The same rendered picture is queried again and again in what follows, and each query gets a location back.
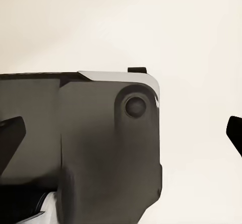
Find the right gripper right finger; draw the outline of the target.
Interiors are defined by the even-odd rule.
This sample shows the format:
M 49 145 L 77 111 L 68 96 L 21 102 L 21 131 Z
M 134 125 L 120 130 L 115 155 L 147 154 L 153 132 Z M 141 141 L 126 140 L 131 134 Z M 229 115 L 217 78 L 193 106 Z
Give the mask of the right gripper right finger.
M 227 124 L 226 134 L 242 156 L 242 118 L 231 116 Z

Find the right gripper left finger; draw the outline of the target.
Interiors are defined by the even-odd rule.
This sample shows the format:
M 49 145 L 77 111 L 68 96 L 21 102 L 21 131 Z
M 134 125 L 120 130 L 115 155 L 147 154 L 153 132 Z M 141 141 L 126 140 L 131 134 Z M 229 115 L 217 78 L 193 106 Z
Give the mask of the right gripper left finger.
M 0 177 L 26 135 L 21 116 L 0 122 Z

